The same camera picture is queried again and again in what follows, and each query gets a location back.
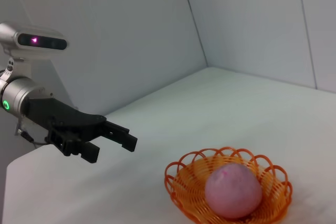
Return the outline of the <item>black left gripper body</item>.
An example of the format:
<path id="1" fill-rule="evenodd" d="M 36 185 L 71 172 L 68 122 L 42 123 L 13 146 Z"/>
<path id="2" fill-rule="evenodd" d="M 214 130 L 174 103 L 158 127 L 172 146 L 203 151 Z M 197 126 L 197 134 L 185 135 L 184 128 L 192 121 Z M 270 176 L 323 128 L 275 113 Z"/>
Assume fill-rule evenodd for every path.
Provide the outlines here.
<path id="1" fill-rule="evenodd" d="M 45 128 L 47 142 L 65 156 L 80 155 L 80 143 L 99 137 L 107 121 L 102 115 L 80 112 L 54 98 L 28 99 L 27 118 Z"/>

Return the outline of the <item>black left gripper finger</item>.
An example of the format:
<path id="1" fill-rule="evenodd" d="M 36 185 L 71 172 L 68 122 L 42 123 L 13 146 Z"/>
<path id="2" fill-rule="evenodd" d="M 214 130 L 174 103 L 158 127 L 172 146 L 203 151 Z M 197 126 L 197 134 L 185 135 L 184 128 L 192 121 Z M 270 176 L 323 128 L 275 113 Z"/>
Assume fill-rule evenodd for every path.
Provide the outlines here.
<path id="1" fill-rule="evenodd" d="M 96 163 L 98 160 L 100 148 L 91 142 L 80 143 L 79 154 L 82 159 L 89 163 Z"/>
<path id="2" fill-rule="evenodd" d="M 129 129 L 109 121 L 106 121 L 103 124 L 103 137 L 120 144 L 129 152 L 134 152 L 138 139 L 129 134 L 129 131 Z"/>

